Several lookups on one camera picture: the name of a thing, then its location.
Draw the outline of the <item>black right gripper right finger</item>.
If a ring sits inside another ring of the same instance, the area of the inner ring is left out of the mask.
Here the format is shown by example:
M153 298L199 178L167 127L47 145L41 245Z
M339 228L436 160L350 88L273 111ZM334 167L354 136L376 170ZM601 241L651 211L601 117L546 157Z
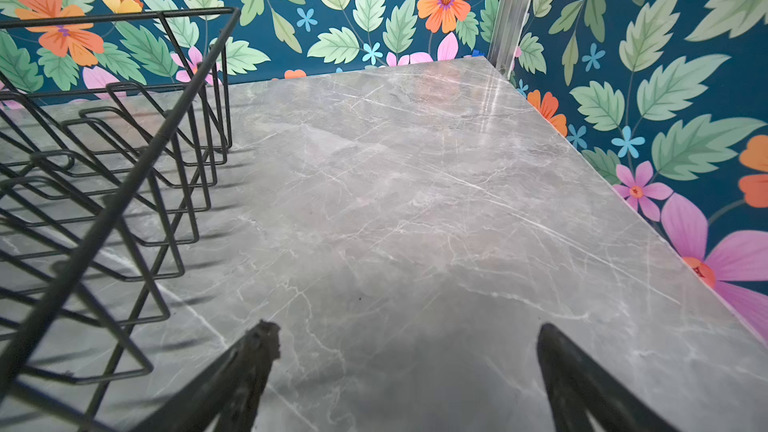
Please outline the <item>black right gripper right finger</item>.
M557 431L673 431L552 323L541 326L536 352Z

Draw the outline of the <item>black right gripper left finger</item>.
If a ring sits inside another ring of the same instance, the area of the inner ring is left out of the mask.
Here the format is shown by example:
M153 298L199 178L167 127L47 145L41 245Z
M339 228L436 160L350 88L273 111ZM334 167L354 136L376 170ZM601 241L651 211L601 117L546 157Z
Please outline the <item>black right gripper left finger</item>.
M251 431L273 363L280 326L260 321L136 431Z

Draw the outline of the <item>aluminium frame post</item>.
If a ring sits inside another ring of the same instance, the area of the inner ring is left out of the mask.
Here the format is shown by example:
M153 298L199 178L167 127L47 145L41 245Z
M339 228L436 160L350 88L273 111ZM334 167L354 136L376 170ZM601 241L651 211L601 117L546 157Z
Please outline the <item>aluminium frame post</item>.
M512 74L514 53L523 34L530 3L531 0L499 0L487 59L507 79Z

